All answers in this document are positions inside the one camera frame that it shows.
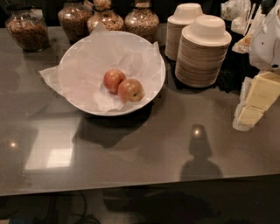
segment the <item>white paper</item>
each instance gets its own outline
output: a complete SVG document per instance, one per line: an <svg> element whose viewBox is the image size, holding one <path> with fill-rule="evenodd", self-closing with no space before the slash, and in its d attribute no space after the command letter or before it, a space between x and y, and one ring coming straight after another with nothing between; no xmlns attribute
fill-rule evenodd
<svg viewBox="0 0 280 224"><path fill-rule="evenodd" d="M71 47L60 64L39 71L45 83L73 105L86 111L120 110L123 103L103 86L103 76L117 68L127 78L143 85L144 98L133 107L146 104L164 83L165 69L158 43L150 44L136 35L107 31L97 25L94 31Z"/></svg>

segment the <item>floor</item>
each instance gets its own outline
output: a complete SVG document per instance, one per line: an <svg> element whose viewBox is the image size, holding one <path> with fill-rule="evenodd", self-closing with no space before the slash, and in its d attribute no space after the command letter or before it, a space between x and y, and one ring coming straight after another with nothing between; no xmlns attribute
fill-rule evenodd
<svg viewBox="0 0 280 224"><path fill-rule="evenodd" d="M279 214L279 175L0 198L0 224L278 224Z"/></svg>

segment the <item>glass jar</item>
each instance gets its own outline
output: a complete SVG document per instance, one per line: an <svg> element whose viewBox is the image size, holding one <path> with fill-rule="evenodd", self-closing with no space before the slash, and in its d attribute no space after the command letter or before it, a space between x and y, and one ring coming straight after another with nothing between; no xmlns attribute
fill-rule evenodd
<svg viewBox="0 0 280 224"><path fill-rule="evenodd" d="M59 23L70 43L75 43L89 35L87 21L92 11L83 5L81 0L65 0L63 9L59 11Z"/></svg>
<svg viewBox="0 0 280 224"><path fill-rule="evenodd" d="M156 41L158 26L159 19L151 10L151 1L135 0L134 9L124 19L125 31L153 43Z"/></svg>
<svg viewBox="0 0 280 224"><path fill-rule="evenodd" d="M92 32L100 23L109 31L123 31L123 19L117 15L110 0L94 0L94 15L87 21L87 28Z"/></svg>
<svg viewBox="0 0 280 224"><path fill-rule="evenodd" d="M10 4L7 10L10 11L10 17L5 26L24 51L38 52L50 45L44 18L37 17L29 4Z"/></svg>

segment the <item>cereal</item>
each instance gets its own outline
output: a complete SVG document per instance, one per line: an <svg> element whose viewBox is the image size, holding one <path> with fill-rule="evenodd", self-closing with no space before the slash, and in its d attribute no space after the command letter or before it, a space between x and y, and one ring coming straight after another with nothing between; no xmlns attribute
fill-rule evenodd
<svg viewBox="0 0 280 224"><path fill-rule="evenodd" d="M49 46L47 27L30 18L8 21L6 28L17 44L27 52L36 52Z"/></svg>
<svg viewBox="0 0 280 224"><path fill-rule="evenodd" d="M88 31L92 32L98 23L103 24L109 31L123 31L124 27L123 19L115 14L113 10L96 11L87 21Z"/></svg>
<svg viewBox="0 0 280 224"><path fill-rule="evenodd" d="M149 8L135 8L124 20L125 30L147 39L151 43L155 42L158 32L158 16Z"/></svg>
<svg viewBox="0 0 280 224"><path fill-rule="evenodd" d="M149 7L151 7L151 3L150 2L136 3L135 7L136 8L149 8Z"/></svg>
<svg viewBox="0 0 280 224"><path fill-rule="evenodd" d="M86 9L73 6L64 7L58 14L60 25L70 42L85 38L88 33L87 21L92 16Z"/></svg>
<svg viewBox="0 0 280 224"><path fill-rule="evenodd" d="M94 0L94 7L98 11L105 11L111 8L111 0Z"/></svg>

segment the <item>white bowl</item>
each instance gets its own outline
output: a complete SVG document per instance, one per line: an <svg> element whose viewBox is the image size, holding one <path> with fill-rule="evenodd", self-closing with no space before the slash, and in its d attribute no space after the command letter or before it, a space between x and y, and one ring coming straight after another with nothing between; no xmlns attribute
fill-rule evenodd
<svg viewBox="0 0 280 224"><path fill-rule="evenodd" d="M182 3L177 6L174 14L168 17L168 22L176 25L190 25L197 17L203 15L200 4Z"/></svg>
<svg viewBox="0 0 280 224"><path fill-rule="evenodd" d="M89 114L121 116L131 113L151 102L164 85L165 63L153 46L146 39L125 31L102 31L95 35L91 34L72 45L63 56L59 64L61 69L57 85L62 92L65 90L63 95L70 103ZM137 67L138 60L143 60L143 67ZM73 69L66 72L65 68L69 65L73 66ZM107 102L119 104L120 101L117 95L111 96L102 85L104 72L116 68L116 65L120 70L127 72L125 73L127 78L141 81L144 98L138 102L127 102L121 108L104 110L94 105Z"/></svg>
<svg viewBox="0 0 280 224"><path fill-rule="evenodd" d="M184 38L203 46L226 46L231 41L225 22L216 16L202 15L182 30Z"/></svg>

